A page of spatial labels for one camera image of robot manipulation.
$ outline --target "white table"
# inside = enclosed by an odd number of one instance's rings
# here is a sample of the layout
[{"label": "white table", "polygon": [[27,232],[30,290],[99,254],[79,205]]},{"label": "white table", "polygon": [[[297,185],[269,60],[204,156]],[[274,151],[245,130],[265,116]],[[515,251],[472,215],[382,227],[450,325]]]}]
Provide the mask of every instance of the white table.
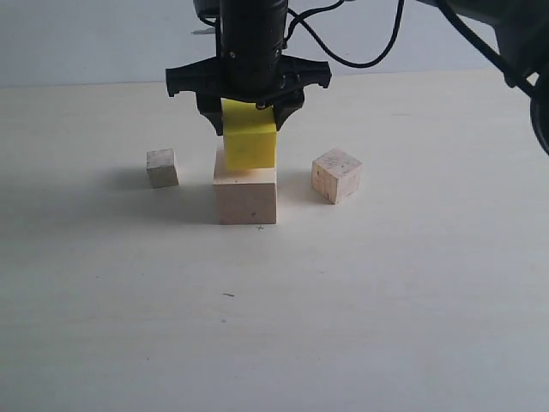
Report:
[{"label": "white table", "polygon": [[[495,72],[308,88],[263,230],[215,224],[192,94],[4,89],[0,116],[0,410],[549,410],[549,159]],[[364,162],[337,206],[334,146]],[[157,148],[180,188],[148,188]]]}]

